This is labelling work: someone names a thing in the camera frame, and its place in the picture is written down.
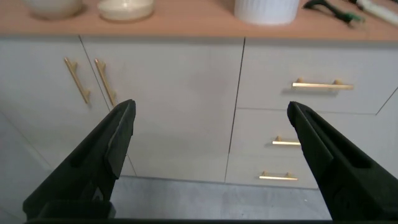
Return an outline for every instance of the white cabinet door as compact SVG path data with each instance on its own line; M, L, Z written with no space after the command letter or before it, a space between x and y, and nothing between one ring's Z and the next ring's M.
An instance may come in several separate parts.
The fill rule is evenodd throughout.
M229 151L243 39L83 37L83 44L94 67L96 58L106 63L117 102L137 103L128 155L138 176L207 180L196 176L203 169L224 182L220 156ZM178 157L156 167L161 154ZM198 162L192 169L187 161L198 155L225 165Z
M88 104L65 57L78 64ZM53 168L109 113L77 36L1 37L0 111Z

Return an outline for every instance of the white fluted container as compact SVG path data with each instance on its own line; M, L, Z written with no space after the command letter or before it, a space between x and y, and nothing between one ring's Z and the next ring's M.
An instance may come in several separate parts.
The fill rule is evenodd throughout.
M242 21L260 25L291 23L300 0L236 0L235 16Z

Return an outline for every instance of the green object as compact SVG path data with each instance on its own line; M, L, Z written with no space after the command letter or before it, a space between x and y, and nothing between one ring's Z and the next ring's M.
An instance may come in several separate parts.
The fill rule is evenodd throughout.
M357 21L357 22L365 22L365 18L362 16L359 16L353 12L347 12L346 15L350 18L352 18L352 20Z

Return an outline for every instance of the toothbrush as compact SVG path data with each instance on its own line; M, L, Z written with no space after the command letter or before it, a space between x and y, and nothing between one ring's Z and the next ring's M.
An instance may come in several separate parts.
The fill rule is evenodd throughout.
M351 3L356 4L360 8L360 10L363 10L364 12L370 13L395 26L398 26L398 14L392 12L388 8L375 4L371 0L349 0L349 1Z

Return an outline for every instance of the white wall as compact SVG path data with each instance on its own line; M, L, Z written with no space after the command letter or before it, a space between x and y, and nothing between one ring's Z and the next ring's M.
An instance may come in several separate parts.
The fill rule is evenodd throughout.
M0 222L25 221L23 201L49 174L49 165L0 113Z

